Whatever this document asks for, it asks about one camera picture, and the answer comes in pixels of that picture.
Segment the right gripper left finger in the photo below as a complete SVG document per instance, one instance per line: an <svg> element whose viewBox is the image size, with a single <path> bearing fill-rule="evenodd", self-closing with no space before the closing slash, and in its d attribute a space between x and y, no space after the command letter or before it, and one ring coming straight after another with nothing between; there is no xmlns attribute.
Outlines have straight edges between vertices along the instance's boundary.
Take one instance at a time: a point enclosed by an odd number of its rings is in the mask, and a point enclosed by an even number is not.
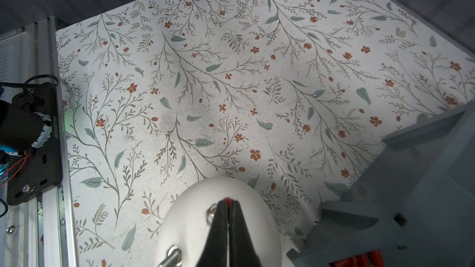
<svg viewBox="0 0 475 267"><path fill-rule="evenodd" d="M210 231L197 267L226 267L228 253L229 199L217 203Z"/></svg>

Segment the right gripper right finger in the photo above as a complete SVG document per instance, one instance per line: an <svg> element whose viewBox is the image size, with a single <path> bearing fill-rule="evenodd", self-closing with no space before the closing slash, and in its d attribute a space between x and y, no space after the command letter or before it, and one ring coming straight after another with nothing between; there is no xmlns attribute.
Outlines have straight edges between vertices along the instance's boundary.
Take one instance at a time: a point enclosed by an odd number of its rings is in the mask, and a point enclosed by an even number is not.
<svg viewBox="0 0 475 267"><path fill-rule="evenodd" d="M261 267L251 236L237 200L229 199L229 260L230 267Z"/></svg>

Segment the grey plastic parts bin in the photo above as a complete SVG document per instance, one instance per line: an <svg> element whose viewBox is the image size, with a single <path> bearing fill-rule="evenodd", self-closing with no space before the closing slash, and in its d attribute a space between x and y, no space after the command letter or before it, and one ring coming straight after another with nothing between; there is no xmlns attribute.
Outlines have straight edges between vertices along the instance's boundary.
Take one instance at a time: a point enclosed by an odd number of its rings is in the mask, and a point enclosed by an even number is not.
<svg viewBox="0 0 475 267"><path fill-rule="evenodd" d="M384 151L323 219L297 267L381 252L388 267L475 264L475 104L387 135Z"/></svg>

